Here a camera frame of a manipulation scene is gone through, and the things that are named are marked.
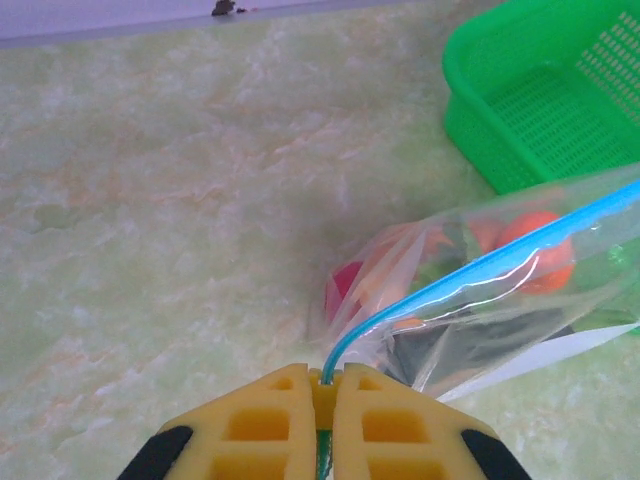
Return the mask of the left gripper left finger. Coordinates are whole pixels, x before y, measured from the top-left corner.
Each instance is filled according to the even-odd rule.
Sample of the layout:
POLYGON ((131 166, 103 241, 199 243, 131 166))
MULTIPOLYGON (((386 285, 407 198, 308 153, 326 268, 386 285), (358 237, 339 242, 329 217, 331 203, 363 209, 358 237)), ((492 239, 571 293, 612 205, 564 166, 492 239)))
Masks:
POLYGON ((166 422, 121 479, 314 479, 308 367, 291 364, 166 422))

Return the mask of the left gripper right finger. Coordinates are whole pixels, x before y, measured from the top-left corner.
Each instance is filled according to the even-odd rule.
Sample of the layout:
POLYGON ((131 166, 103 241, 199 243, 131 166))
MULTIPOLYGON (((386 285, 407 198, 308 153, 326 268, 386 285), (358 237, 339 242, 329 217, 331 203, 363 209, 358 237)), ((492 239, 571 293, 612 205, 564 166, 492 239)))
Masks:
POLYGON ((482 421, 364 365, 345 367, 333 417, 335 479, 528 479, 482 421))

